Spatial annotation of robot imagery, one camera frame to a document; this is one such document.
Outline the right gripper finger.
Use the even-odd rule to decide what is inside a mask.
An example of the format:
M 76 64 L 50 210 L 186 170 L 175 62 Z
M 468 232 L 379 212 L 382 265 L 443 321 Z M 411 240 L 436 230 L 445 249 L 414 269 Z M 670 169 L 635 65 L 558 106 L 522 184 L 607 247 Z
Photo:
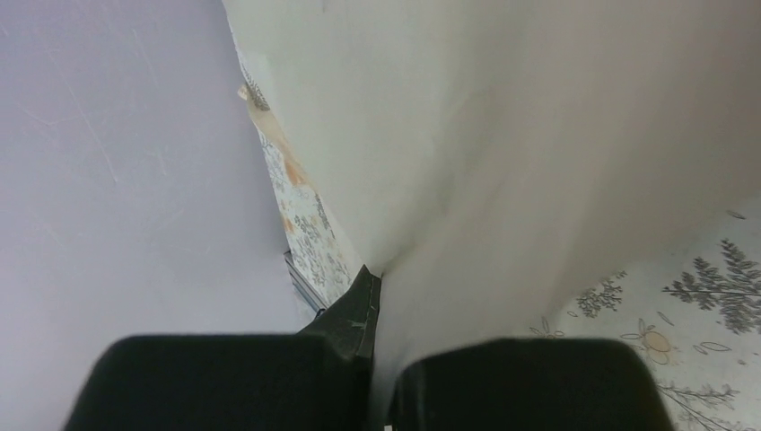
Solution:
M 362 266 L 350 288 L 298 334 L 324 339 L 348 360 L 372 360 L 380 293 L 381 279 Z

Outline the white wrapping paper sheet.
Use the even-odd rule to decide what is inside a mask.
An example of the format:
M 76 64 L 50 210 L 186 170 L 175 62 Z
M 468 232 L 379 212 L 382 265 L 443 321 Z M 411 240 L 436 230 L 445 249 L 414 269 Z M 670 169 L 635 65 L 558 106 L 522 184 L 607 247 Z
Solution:
M 228 1 L 297 161 L 381 276 L 371 421 L 760 191 L 757 1 Z

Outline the cream printed ribbon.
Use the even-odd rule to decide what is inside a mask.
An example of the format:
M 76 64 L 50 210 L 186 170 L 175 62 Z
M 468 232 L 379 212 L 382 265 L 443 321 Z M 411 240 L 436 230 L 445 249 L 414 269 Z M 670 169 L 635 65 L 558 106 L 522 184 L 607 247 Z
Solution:
M 247 103 L 249 117 L 259 132 L 264 134 L 265 139 L 274 145 L 284 157 L 286 176 L 293 185 L 314 184 L 293 154 L 292 148 L 285 137 L 275 115 L 267 104 L 259 88 L 254 84 L 242 84 L 237 91 L 238 95 Z

